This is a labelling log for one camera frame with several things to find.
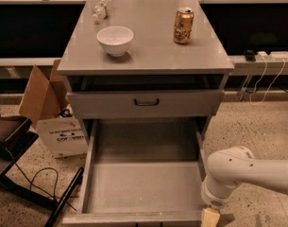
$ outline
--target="can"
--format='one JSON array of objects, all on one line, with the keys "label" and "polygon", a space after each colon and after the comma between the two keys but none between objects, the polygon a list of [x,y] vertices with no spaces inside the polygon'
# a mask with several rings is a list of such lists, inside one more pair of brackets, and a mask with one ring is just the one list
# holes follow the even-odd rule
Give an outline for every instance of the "can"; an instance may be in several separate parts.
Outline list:
[{"label": "can", "polygon": [[187,44],[190,41],[194,12],[190,8],[180,8],[175,17],[174,42]]}]

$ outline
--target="drawer handle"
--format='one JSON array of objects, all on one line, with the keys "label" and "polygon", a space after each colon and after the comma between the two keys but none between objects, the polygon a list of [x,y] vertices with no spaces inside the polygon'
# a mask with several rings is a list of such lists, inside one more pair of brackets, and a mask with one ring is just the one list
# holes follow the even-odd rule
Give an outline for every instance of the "drawer handle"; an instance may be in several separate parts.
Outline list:
[{"label": "drawer handle", "polygon": [[136,106],[157,106],[160,104],[160,100],[156,98],[154,101],[140,101],[134,99],[134,103]]}]

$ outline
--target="can lid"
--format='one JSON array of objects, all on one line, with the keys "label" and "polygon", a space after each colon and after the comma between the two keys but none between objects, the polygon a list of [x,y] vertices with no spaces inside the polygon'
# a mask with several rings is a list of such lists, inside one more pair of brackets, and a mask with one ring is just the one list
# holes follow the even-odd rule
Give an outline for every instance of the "can lid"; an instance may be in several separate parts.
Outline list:
[{"label": "can lid", "polygon": [[178,11],[182,12],[182,13],[192,13],[193,12],[193,10],[191,8],[179,8]]}]

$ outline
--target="power strip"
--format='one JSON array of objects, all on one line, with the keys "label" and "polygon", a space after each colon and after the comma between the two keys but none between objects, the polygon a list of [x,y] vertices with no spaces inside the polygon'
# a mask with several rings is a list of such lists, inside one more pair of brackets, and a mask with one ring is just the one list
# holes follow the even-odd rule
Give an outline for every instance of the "power strip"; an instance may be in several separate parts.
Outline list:
[{"label": "power strip", "polygon": [[269,55],[275,60],[288,61],[288,52],[287,51],[273,51]]}]

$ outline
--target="concrete floor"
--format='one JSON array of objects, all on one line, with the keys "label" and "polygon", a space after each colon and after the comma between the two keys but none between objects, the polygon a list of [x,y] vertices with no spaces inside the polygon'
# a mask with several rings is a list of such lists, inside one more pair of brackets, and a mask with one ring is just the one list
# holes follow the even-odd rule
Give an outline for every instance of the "concrete floor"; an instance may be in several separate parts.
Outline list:
[{"label": "concrete floor", "polygon": [[[263,94],[259,93],[253,99],[261,100],[262,97]],[[16,114],[18,103],[16,99],[1,98],[1,114]],[[260,104],[240,102],[235,94],[227,94],[212,119],[204,149],[208,156],[216,150],[234,146],[250,148],[259,159],[288,159],[288,94],[270,94]],[[85,155],[54,159],[40,138],[18,161],[29,178],[43,167],[55,168],[59,172],[58,196],[84,163]],[[7,175],[14,182],[29,187],[16,166]],[[54,181],[54,173],[45,171],[35,184],[52,192]],[[70,199],[76,208],[78,195],[79,188]],[[74,213],[75,210],[66,206],[55,226],[61,226],[63,216]],[[41,207],[0,191],[0,227],[43,226],[49,214]],[[288,196],[244,183],[231,195],[228,206],[221,210],[221,214],[225,220],[220,222],[220,226],[288,227]],[[232,215],[235,220],[228,223]]]}]

